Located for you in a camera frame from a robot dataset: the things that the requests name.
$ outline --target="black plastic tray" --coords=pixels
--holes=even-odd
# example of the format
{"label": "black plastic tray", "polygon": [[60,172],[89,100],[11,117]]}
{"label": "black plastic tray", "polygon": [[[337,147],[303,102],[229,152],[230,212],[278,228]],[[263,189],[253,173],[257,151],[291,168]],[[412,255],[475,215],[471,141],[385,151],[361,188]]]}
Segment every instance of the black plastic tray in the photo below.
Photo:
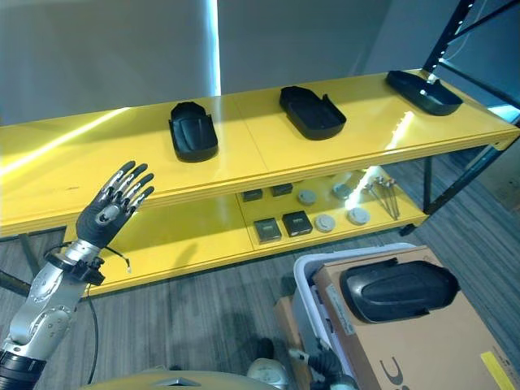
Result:
{"label": "black plastic tray", "polygon": [[182,102],[171,110],[170,131],[179,160],[195,163],[207,160],[219,150],[211,115],[195,102]]}
{"label": "black plastic tray", "polygon": [[428,114],[450,115],[462,104],[462,100],[444,87],[440,80],[428,84],[420,76],[405,71],[390,71],[386,81],[403,97]]}
{"label": "black plastic tray", "polygon": [[320,99],[310,89],[282,88],[279,104],[300,133],[310,140],[324,140],[341,131],[347,118],[325,94]]}
{"label": "black plastic tray", "polygon": [[410,319],[453,302],[459,285],[446,268],[429,262],[399,264],[396,258],[357,266],[340,276],[343,297],[368,323]]}

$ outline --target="white basket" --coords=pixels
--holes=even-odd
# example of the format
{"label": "white basket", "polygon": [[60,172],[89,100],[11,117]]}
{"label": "white basket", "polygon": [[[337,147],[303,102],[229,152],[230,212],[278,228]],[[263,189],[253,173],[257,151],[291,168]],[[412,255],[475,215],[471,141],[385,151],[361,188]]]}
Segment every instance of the white basket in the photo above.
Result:
{"label": "white basket", "polygon": [[402,242],[385,246],[373,246],[370,248],[341,250],[332,253],[307,254],[298,258],[293,268],[297,290],[292,299],[292,314],[296,319],[304,350],[309,354],[317,353],[319,350],[316,339],[322,339],[329,344],[338,355],[345,374],[353,376],[349,361],[343,349],[340,347],[336,334],[330,326],[327,310],[319,301],[312,276],[326,262],[334,262],[335,260],[345,260],[346,258],[355,258],[357,256],[370,254],[382,254],[413,247],[414,245]]}

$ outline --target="gray wall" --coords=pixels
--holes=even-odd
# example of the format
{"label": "gray wall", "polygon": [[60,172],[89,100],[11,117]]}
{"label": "gray wall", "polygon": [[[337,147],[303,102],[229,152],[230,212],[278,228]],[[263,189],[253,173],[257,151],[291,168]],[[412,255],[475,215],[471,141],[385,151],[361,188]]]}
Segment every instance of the gray wall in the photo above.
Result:
{"label": "gray wall", "polygon": [[[0,1],[2,123],[211,95],[209,2]],[[219,0],[222,92],[421,67],[455,5]],[[454,62],[518,96],[518,11],[493,23]]]}
{"label": "gray wall", "polygon": [[207,25],[205,0],[2,0],[2,122],[207,96]]}
{"label": "gray wall", "polygon": [[223,93],[361,74],[391,0],[225,0]]}

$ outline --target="robot finger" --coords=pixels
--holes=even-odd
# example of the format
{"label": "robot finger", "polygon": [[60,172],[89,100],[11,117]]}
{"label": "robot finger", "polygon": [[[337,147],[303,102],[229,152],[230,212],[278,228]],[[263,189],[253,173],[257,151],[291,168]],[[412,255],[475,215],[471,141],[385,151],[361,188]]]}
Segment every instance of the robot finger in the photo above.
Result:
{"label": "robot finger", "polygon": [[142,202],[154,191],[154,187],[148,187],[145,191],[143,191],[128,207],[127,215],[130,216],[137,210],[137,208],[141,205]]}
{"label": "robot finger", "polygon": [[153,173],[149,173],[148,175],[142,177],[133,187],[131,187],[121,199],[121,204],[123,207],[126,207],[132,199],[136,196],[137,192],[145,186],[146,183],[151,181],[154,178]]}
{"label": "robot finger", "polygon": [[126,162],[106,183],[103,185],[100,194],[102,195],[100,200],[104,200],[110,197],[114,193],[115,187],[121,181],[121,178],[127,174],[136,165],[135,161]]}
{"label": "robot finger", "polygon": [[119,186],[115,189],[114,199],[118,201],[124,194],[124,192],[128,189],[130,184],[146,169],[148,168],[148,164],[141,164],[136,169],[131,171],[128,175],[126,175],[123,179],[121,179]]}

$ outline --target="yellow shelving unit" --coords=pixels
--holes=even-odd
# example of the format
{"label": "yellow shelving unit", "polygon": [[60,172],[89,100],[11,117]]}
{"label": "yellow shelving unit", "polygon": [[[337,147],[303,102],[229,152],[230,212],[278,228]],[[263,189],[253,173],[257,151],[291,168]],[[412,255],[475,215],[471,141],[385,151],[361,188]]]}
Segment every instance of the yellow shelving unit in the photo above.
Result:
{"label": "yellow shelving unit", "polygon": [[[388,177],[379,167],[364,171],[357,177],[367,182],[376,176]],[[140,211],[110,244],[131,258],[132,273],[127,273],[122,258],[103,251],[102,257],[106,263],[102,273],[106,280],[101,286],[92,287],[91,294],[107,293],[407,223],[420,224],[426,219],[426,215],[396,186],[396,199],[401,212],[397,221],[370,194],[361,191],[351,206],[360,206],[369,211],[370,221],[362,226],[351,224],[346,218],[349,205],[332,194],[332,185],[347,182],[349,177],[350,173],[347,172],[303,180],[294,184],[292,193],[279,197],[273,197],[270,189],[265,188],[263,198],[256,201],[243,202],[241,194],[224,195]],[[301,189],[316,192],[318,200],[314,205],[303,206],[297,200]],[[319,214],[328,214],[335,219],[336,227],[329,233],[314,229],[304,236],[289,237],[281,217],[298,210],[304,210],[311,222]],[[273,217],[276,218],[282,238],[271,243],[260,243],[253,222]],[[65,240],[74,238],[75,228],[71,223],[67,226]]]}
{"label": "yellow shelving unit", "polygon": [[[387,86],[385,76],[301,84],[318,95],[327,93],[348,118],[339,134],[323,141],[309,141],[294,128],[279,105],[280,88],[193,99],[212,114],[219,138],[219,153],[205,162],[186,163],[175,156],[167,120],[177,102],[2,127],[0,234],[67,225],[71,237],[77,215],[128,160],[149,164],[156,191],[114,243],[134,258],[133,273],[126,274],[123,262],[107,255],[106,283],[97,293],[418,224],[426,216],[401,190],[398,221],[362,195],[372,220],[361,227],[348,224],[342,205],[327,192],[338,180],[332,176],[478,145],[502,150],[520,130],[453,87],[464,104],[449,116],[426,114]],[[306,209],[294,197],[278,200],[267,191],[266,198],[250,204],[236,197],[282,183],[294,183],[295,192],[308,185],[320,193],[320,201]],[[327,235],[285,236],[260,245],[252,221],[275,216],[284,231],[281,215],[295,208],[311,218],[322,210],[334,214],[338,226]]]}

